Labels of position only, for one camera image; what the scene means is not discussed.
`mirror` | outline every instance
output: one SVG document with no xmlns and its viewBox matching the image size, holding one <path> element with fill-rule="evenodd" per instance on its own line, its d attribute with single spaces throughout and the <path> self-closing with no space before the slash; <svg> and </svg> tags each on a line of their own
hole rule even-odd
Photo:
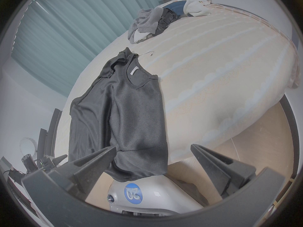
<svg viewBox="0 0 303 227">
<path fill-rule="evenodd" d="M 301 169 L 303 47 L 275 0 L 28 0 L 0 51 L 0 169 L 41 226 L 22 183 L 38 171 L 87 204 L 159 218 L 268 167 L 285 181 L 261 225 Z"/>
</svg>

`blue circular logo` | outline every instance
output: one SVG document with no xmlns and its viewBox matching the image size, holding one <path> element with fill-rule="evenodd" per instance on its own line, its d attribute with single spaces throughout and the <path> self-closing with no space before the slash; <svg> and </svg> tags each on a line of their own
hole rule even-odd
<svg viewBox="0 0 303 227">
<path fill-rule="evenodd" d="M 124 195 L 126 199 L 133 204 L 139 204 L 143 199 L 141 189 L 134 183 L 126 185 L 124 188 Z"/>
</svg>

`mattress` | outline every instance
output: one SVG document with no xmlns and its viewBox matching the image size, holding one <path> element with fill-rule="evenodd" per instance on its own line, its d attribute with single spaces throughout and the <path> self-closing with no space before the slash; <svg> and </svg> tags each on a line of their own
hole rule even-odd
<svg viewBox="0 0 303 227">
<path fill-rule="evenodd" d="M 169 164 L 191 157 L 193 143 L 212 149 L 239 134 L 276 104 L 287 86 L 298 85 L 297 51 L 286 35 L 248 12 L 207 6 L 209 16 L 181 18 L 139 44 L 131 44 L 125 32 L 96 56 L 67 99 L 55 156 L 68 154 L 72 100 L 126 47 L 159 76 Z"/>
</svg>

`teal curtain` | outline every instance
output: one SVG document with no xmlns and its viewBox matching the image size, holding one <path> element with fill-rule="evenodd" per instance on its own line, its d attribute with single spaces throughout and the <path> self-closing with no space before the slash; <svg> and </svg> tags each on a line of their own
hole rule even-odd
<svg viewBox="0 0 303 227">
<path fill-rule="evenodd" d="M 160 1 L 33 0 L 18 27 L 12 57 L 40 82 L 68 96 L 80 73 L 128 30 L 138 10 L 155 8 Z"/>
</svg>

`floor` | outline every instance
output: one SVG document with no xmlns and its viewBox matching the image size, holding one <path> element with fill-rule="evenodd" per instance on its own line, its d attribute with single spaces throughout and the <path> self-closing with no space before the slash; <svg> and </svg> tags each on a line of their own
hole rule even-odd
<svg viewBox="0 0 303 227">
<path fill-rule="evenodd" d="M 214 150 L 255 166 L 256 174 L 267 166 L 285 176 L 286 182 L 292 174 L 293 144 L 291 132 L 280 103 L 270 108 L 252 126 Z M 195 157 L 169 165 L 168 174 L 176 179 L 195 184 L 210 204 L 222 199 Z M 106 197 L 112 182 L 113 179 L 103 173 L 86 202 L 109 210 Z"/>
</svg>

